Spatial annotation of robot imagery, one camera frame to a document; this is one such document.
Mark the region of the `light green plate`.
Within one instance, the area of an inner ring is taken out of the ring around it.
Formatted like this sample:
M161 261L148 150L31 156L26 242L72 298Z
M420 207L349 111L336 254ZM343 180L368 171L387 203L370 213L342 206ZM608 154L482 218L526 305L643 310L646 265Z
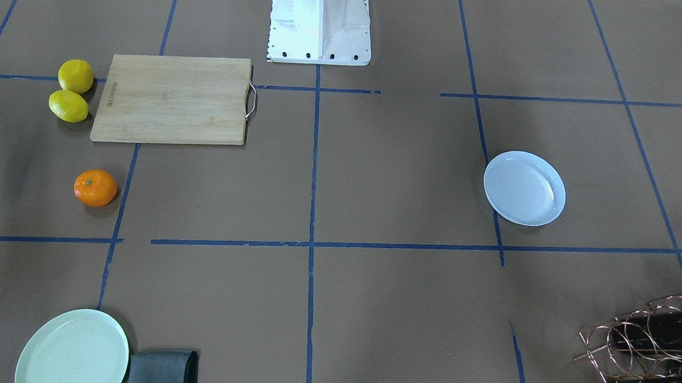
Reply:
M130 359L120 324L94 309L76 309L46 322L20 354L15 383L122 383Z

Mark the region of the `yellow lemon upper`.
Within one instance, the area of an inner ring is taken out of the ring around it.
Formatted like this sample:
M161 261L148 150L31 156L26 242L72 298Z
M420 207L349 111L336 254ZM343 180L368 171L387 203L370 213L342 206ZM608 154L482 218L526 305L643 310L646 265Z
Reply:
M95 81L92 66L86 60L70 59L62 63L57 71L59 86L76 94L87 93Z

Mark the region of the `light blue plate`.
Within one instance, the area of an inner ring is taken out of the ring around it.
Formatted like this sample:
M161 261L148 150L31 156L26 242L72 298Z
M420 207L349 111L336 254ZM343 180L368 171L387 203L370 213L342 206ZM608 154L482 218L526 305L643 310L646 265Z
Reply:
M491 159L484 170L483 186L498 215L521 226L552 223L567 203L563 179L553 165L520 150Z

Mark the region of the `dark grey folded cloth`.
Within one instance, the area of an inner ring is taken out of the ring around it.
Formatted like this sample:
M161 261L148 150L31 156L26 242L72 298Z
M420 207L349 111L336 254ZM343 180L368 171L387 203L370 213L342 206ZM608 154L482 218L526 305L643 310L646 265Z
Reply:
M198 383L198 361L192 349L141 352L130 358L128 383Z

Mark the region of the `yellow lemon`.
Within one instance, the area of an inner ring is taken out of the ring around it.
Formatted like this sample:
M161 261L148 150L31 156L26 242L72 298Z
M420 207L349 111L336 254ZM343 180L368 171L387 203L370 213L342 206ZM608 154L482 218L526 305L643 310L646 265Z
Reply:
M70 59L62 63L57 71L59 86L76 94L87 93L95 81L92 66L86 60Z
M87 101L71 90L57 90L50 94L48 106L50 110L65 122L81 122L88 117Z

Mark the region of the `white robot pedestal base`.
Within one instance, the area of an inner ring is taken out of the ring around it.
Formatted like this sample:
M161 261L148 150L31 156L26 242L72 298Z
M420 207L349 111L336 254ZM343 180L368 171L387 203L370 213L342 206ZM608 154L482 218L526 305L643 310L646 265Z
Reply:
M272 0L266 60L369 65L370 0Z

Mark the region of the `orange fruit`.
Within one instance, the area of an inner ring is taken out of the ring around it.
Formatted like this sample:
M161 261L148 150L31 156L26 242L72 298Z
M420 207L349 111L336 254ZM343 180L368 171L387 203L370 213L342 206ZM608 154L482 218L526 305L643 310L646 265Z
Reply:
M83 171L73 183L76 199L96 208L113 201L118 189L115 177L100 169Z

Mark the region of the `yellow lemon lower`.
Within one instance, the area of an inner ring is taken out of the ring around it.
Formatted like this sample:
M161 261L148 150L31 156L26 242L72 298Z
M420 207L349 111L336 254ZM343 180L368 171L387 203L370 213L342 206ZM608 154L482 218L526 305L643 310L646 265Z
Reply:
M65 122L81 122L88 117L87 101L71 90L57 90L50 94L48 106L50 110Z

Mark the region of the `wooden cutting board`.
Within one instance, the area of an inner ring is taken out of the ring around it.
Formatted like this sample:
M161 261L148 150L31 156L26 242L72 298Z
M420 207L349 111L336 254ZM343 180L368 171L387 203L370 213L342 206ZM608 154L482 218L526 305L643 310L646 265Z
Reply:
M257 100L251 75L251 59L117 54L90 139L243 145Z

